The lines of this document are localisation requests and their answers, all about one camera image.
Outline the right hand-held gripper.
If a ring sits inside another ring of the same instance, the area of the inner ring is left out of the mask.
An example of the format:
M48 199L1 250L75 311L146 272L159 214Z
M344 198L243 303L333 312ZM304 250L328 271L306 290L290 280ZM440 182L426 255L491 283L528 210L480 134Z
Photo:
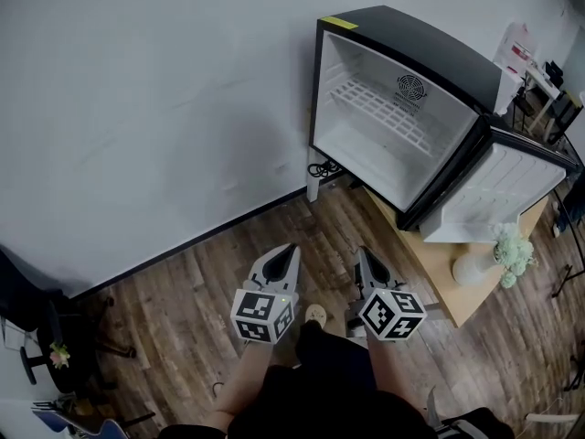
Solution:
M389 285L389 268L368 247L357 249L356 261L361 324L379 341L409 339L428 315L418 295Z

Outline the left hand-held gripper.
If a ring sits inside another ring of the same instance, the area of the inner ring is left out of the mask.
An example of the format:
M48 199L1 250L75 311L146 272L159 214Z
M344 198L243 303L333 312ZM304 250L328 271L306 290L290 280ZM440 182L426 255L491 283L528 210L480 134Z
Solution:
M301 250L297 244L277 246L252 265L238 289L230 320L239 338L277 344L295 318Z

